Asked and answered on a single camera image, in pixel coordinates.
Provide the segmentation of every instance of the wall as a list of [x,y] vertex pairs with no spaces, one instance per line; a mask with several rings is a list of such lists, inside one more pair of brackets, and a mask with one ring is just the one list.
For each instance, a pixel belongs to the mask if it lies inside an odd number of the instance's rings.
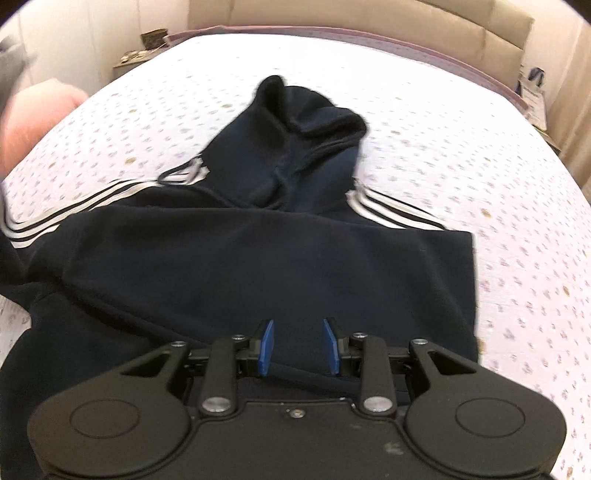
[[562,0],[510,1],[535,19],[525,46],[524,67],[526,72],[533,67],[546,72],[544,90],[549,108],[572,61],[584,20]]
[[32,0],[0,30],[36,56],[22,87],[58,78],[89,94],[111,81],[112,67],[139,35],[187,29],[189,0]]

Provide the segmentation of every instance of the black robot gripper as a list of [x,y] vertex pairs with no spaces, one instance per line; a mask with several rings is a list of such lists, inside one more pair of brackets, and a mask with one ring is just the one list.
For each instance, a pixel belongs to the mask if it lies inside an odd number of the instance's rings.
[[239,401],[236,380],[268,372],[269,320],[209,348],[169,343],[49,398],[28,424],[38,463],[52,480],[551,478],[566,424],[550,400],[424,339],[393,348],[323,326],[330,372],[358,377],[358,398]]

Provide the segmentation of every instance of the headboard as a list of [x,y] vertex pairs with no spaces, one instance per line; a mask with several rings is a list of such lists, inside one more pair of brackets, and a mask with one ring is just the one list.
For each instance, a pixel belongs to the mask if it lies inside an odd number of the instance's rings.
[[532,17],[509,0],[190,0],[189,28],[359,30],[438,51],[513,89]]

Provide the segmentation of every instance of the bed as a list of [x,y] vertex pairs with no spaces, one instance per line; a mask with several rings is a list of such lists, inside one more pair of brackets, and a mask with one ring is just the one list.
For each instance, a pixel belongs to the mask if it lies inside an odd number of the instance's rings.
[[[110,181],[154,179],[184,163],[268,75],[317,90],[369,125],[360,181],[474,234],[480,361],[561,408],[568,434],[553,473],[587,478],[591,208],[510,89],[384,51],[376,39],[270,35],[190,38],[109,84],[6,178],[11,215],[32,220]],[[29,321],[0,299],[2,359]]]

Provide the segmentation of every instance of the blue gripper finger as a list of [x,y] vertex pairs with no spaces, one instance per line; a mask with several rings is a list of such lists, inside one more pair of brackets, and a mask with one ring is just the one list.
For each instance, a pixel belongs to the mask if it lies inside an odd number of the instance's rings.
[[275,346],[275,322],[270,320],[261,339],[261,353],[258,360],[259,375],[266,377],[271,365],[271,355]]
[[324,319],[322,323],[324,326],[324,347],[326,348],[330,374],[337,375],[340,371],[340,358],[335,333],[330,328],[328,320]]

